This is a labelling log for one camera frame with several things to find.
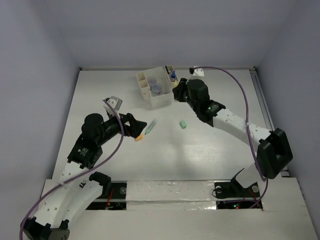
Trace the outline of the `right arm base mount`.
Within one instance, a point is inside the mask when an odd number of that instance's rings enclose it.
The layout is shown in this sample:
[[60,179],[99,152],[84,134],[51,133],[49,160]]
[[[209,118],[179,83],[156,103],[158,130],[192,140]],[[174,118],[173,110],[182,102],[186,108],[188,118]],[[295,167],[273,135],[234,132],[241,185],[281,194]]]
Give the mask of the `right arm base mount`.
[[230,181],[218,181],[214,184],[211,195],[217,199],[218,210],[263,209],[258,183],[244,188],[236,181],[243,170],[237,172]]

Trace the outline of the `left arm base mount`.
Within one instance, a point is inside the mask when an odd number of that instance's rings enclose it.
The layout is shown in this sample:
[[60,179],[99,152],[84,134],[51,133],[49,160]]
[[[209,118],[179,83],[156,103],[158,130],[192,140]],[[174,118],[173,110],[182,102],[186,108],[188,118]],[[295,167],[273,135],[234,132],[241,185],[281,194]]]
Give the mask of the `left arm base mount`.
[[102,193],[86,210],[119,211],[127,209],[126,181],[112,181],[110,176],[97,171],[92,173],[88,180],[98,182],[99,186],[102,187]]

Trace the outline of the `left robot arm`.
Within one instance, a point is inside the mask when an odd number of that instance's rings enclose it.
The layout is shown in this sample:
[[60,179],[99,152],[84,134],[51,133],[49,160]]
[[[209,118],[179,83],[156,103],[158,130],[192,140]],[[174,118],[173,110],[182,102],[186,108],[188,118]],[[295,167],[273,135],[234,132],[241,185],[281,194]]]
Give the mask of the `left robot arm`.
[[85,117],[58,184],[35,203],[20,225],[19,237],[30,240],[66,240],[70,225],[98,197],[110,194],[111,178],[96,169],[102,146],[116,135],[137,138],[147,126],[131,113],[109,115],[104,121],[98,113]]

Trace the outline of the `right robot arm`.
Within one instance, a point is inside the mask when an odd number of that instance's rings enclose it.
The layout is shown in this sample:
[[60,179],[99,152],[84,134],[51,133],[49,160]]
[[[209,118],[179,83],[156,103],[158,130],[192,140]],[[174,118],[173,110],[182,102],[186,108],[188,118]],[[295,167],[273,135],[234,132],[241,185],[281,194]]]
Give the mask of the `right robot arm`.
[[210,99],[208,87],[202,80],[183,78],[172,91],[174,99],[188,103],[200,121],[232,135],[253,151],[254,163],[232,178],[230,190],[235,196],[242,196],[255,182],[274,179],[293,159],[282,129],[262,128],[235,115]]

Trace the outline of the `clear blue spray bottle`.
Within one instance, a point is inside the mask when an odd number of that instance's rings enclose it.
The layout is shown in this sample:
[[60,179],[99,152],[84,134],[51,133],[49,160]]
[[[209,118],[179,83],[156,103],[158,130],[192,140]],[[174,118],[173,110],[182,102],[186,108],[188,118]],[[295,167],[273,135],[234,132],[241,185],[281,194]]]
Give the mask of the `clear blue spray bottle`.
[[170,78],[171,78],[171,81],[172,81],[172,82],[175,81],[175,79],[176,79],[176,71],[175,71],[175,70],[172,71],[172,73],[171,73],[171,75],[170,75]]

